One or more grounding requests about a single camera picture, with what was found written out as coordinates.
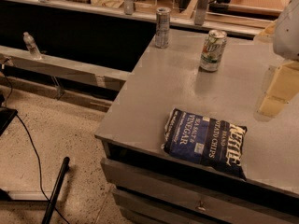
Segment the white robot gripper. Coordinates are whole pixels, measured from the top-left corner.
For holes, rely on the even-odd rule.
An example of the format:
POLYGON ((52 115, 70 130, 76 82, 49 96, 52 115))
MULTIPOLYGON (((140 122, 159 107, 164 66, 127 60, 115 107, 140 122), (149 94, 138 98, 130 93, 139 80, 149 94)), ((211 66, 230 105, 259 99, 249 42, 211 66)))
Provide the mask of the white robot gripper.
POLYGON ((288 60, 274 70, 258 112, 275 117, 299 92, 299 0, 291 0, 278 16, 253 38, 254 43, 272 43, 274 52, 288 60))

